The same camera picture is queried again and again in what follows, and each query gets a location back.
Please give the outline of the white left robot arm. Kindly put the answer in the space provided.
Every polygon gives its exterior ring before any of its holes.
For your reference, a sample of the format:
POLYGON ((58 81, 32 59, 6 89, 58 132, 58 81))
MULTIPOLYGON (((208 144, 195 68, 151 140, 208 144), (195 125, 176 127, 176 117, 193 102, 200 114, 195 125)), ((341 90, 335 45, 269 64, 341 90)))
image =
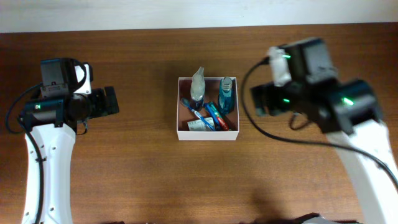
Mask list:
POLYGON ((24 105, 17 120, 28 152, 23 223, 72 223, 70 172, 78 125, 118 112, 111 86, 88 95, 34 96, 24 105))

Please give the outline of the teal white toothpaste tube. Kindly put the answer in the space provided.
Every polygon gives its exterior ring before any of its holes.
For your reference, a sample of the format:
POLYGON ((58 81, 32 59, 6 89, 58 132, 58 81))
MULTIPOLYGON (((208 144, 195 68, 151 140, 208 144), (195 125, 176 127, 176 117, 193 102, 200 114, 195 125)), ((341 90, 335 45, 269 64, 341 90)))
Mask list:
POLYGON ((223 119, 221 114, 220 114, 220 123, 221 123, 221 131, 230 131, 231 130, 229 128, 227 122, 223 119))

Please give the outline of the blue white toothbrush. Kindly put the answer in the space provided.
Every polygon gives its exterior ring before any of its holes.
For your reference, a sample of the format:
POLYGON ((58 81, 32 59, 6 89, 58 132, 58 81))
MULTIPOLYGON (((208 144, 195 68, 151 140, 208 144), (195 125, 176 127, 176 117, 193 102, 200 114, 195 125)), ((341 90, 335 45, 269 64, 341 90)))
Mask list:
POLYGON ((188 108, 197 118, 199 118, 207 128, 209 128, 211 131, 216 131, 215 127, 211 125, 197 110, 193 109, 190 106, 189 101, 186 98, 181 98, 181 103, 184 105, 186 108, 188 108))

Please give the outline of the clear spray bottle purple liquid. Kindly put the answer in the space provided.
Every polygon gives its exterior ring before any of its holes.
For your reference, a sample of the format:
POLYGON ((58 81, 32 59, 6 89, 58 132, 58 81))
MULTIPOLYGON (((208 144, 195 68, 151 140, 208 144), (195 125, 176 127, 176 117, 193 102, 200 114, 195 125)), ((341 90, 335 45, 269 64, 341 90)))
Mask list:
POLYGON ((193 109, 200 111, 203 108, 205 100, 205 79, 203 67, 200 67, 192 76, 190 98, 190 106, 193 109))

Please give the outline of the green white small tube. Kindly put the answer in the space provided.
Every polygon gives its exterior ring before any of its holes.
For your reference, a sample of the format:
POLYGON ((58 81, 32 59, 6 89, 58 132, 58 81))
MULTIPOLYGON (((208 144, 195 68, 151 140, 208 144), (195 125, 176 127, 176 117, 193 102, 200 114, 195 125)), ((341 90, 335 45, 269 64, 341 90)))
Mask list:
MULTIPOLYGON (((205 118, 206 122, 214 127, 213 118, 205 118)), ((201 119, 187 122, 189 131, 212 131, 201 119)))

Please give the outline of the blue disposable razor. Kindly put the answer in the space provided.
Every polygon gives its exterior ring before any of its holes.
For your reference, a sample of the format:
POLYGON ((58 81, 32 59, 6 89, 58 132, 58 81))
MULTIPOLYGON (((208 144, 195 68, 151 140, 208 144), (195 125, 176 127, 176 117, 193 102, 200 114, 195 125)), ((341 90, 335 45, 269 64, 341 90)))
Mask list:
POLYGON ((212 117, 215 129, 221 131, 220 114, 213 102, 205 103, 206 112, 212 117))

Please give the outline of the blue mouthwash bottle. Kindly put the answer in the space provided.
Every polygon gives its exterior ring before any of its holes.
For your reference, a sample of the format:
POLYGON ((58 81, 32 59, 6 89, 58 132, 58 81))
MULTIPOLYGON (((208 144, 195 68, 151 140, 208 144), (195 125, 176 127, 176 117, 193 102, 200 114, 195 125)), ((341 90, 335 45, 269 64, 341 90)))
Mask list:
POLYGON ((230 77, 220 81, 218 108, 221 114, 229 114, 234 108, 233 80, 230 77))

